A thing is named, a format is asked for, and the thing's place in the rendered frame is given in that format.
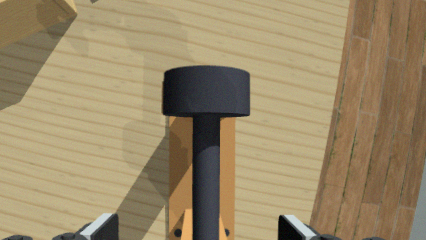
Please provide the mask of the black dumbbell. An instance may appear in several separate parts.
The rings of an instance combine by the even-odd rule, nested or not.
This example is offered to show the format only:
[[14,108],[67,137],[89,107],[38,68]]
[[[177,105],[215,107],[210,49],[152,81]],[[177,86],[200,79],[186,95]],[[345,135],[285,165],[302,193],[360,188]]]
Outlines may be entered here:
[[219,240],[220,118],[250,116],[250,73],[213,65],[169,69],[163,115],[193,117],[192,240]]

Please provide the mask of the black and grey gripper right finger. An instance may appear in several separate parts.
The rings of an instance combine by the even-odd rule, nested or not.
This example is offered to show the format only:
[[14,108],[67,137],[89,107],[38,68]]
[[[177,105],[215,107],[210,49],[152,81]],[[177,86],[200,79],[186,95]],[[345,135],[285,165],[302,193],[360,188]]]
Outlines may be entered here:
[[[315,234],[314,234],[315,233]],[[294,215],[280,215],[278,220],[278,240],[342,240],[330,234],[319,234],[311,226],[302,223]],[[380,237],[362,240],[385,240]]]

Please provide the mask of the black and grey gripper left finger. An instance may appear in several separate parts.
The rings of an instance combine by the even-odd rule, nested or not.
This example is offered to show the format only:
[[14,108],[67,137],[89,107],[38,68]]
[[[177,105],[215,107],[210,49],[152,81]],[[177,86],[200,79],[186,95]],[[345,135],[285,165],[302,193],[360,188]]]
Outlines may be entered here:
[[[92,223],[92,224],[91,224]],[[75,233],[63,233],[52,240],[119,240],[118,214],[103,213],[94,222],[85,224]],[[33,240],[32,237],[12,235],[2,240]]]

